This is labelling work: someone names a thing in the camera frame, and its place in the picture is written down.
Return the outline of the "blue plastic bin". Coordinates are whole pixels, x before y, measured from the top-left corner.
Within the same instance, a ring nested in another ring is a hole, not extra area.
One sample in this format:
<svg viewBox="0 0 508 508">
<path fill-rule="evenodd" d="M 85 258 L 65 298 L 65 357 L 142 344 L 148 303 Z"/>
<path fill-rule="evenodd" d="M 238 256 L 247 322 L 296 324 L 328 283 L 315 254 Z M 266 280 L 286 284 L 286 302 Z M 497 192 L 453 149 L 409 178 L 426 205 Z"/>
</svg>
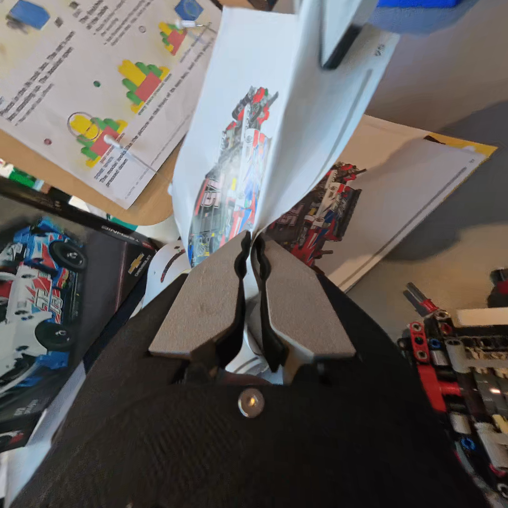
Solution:
<svg viewBox="0 0 508 508">
<path fill-rule="evenodd" d="M 478 1 L 378 1 L 368 22 L 399 35 L 429 35 L 458 22 Z"/>
</svg>

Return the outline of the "black toy set box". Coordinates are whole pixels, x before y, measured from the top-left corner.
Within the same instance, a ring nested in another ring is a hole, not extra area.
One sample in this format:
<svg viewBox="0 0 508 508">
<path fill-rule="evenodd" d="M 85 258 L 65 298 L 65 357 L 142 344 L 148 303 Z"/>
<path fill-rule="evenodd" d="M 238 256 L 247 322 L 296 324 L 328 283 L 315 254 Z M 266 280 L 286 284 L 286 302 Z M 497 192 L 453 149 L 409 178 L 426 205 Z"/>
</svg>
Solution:
<svg viewBox="0 0 508 508">
<path fill-rule="evenodd" d="M 77 366 L 129 318 L 149 238 L 1 177 L 1 452 L 24 447 Z"/>
</svg>

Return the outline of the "red blue black brick car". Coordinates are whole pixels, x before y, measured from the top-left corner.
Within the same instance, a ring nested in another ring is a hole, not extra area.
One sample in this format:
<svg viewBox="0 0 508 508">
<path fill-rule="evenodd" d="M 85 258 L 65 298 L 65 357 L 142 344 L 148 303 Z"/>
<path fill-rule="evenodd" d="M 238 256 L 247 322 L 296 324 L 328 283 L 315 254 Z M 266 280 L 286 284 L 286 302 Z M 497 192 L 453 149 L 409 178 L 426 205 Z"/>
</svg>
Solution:
<svg viewBox="0 0 508 508">
<path fill-rule="evenodd" d="M 420 315 L 397 341 L 454 452 L 493 507 L 507 507 L 507 269 L 490 274 L 487 307 L 456 319 L 413 283 Z"/>
</svg>

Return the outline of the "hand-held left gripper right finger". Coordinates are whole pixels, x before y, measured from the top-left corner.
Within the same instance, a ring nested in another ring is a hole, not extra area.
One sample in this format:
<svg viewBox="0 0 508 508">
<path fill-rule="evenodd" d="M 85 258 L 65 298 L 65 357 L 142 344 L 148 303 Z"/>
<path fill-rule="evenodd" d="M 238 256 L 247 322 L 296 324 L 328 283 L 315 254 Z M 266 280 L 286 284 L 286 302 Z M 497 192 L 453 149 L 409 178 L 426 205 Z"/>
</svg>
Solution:
<svg viewBox="0 0 508 508">
<path fill-rule="evenodd" d="M 314 270 L 277 242 L 258 235 L 251 265 L 259 294 L 260 347 L 270 371 L 298 371 L 356 355 Z"/>
</svg>

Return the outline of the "instruction booklet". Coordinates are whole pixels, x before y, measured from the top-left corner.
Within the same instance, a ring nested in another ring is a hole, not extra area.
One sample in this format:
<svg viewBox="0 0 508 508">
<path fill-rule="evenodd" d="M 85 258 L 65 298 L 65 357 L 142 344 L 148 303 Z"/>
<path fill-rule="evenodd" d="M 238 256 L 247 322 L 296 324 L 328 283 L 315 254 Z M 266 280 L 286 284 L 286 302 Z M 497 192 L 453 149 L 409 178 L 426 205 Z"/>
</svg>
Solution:
<svg viewBox="0 0 508 508">
<path fill-rule="evenodd" d="M 364 115 L 398 35 L 366 26 L 321 68 L 298 14 L 225 8 L 168 194 L 181 240 L 148 279 L 152 300 L 235 236 L 251 233 L 235 374 L 268 369 L 252 246 L 263 234 L 348 290 L 495 148 Z"/>
</svg>

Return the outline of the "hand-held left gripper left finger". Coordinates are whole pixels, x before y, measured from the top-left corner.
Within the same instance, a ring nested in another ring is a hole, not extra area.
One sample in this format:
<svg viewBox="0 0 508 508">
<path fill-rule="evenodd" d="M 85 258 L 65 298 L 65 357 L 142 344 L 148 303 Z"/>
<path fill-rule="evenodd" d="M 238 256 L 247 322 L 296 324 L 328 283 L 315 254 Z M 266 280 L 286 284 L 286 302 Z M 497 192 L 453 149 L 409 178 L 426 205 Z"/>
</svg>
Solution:
<svg viewBox="0 0 508 508">
<path fill-rule="evenodd" d="M 238 356 L 245 321 L 246 231 L 191 269 L 152 343 L 158 357 L 225 369 Z"/>
</svg>

